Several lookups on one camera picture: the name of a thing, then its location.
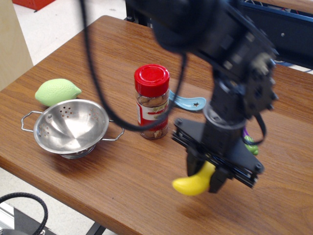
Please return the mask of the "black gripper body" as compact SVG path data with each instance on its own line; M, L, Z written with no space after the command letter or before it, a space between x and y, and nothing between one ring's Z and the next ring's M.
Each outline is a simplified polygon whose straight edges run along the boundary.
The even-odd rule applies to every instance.
M223 116L210 104L204 108L204 123L178 118L173 140L197 150L205 162L231 171L232 178L252 188L263 173L263 164L246 148L242 137L246 119L239 114Z

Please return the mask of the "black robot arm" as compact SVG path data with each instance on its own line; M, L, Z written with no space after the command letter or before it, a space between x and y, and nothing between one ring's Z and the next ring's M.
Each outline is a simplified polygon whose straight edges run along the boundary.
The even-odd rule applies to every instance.
M187 150L187 177L175 179L185 195L216 193L227 179L253 187L264 166L248 150L246 121L266 126L263 110L277 99L272 87L276 50L239 11L237 0L131 0L153 23L166 50L191 53L213 69L214 90L204 123L178 118L173 139Z

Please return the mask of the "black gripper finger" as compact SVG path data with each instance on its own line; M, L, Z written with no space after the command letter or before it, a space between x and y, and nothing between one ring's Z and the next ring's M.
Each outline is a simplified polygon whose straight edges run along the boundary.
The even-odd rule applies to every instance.
M229 169L218 167L211 176L209 184L209 193L218 193L227 179L232 178L232 173Z
M197 150L189 150L187 152L187 176L193 176L198 173L205 160Z

